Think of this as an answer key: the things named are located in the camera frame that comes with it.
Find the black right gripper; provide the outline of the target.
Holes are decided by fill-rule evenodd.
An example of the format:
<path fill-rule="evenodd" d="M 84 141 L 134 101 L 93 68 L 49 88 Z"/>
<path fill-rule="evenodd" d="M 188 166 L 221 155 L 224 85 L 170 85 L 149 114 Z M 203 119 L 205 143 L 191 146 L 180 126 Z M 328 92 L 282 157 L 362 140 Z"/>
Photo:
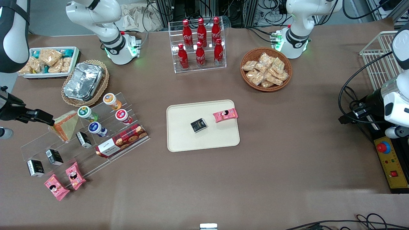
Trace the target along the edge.
<path fill-rule="evenodd" d="M 1 109 L 0 109 L 0 119 L 3 121 L 16 120 L 19 122 L 29 122 L 26 118 L 27 116 L 34 121 L 53 126 L 55 121 L 53 120 L 53 115 L 40 110 L 27 110 L 26 104 L 19 98 L 13 96 L 9 93 L 1 93 Z"/>

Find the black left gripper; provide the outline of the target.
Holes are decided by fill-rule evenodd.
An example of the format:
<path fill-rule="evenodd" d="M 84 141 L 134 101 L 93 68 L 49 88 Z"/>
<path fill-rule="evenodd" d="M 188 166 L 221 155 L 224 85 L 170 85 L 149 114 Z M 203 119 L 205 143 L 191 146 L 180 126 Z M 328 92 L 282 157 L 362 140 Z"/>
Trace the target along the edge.
<path fill-rule="evenodd" d="M 350 103 L 350 114 L 338 118 L 340 124 L 356 124 L 357 122 L 385 122 L 384 100 L 380 90 L 376 90 L 360 100 Z"/>

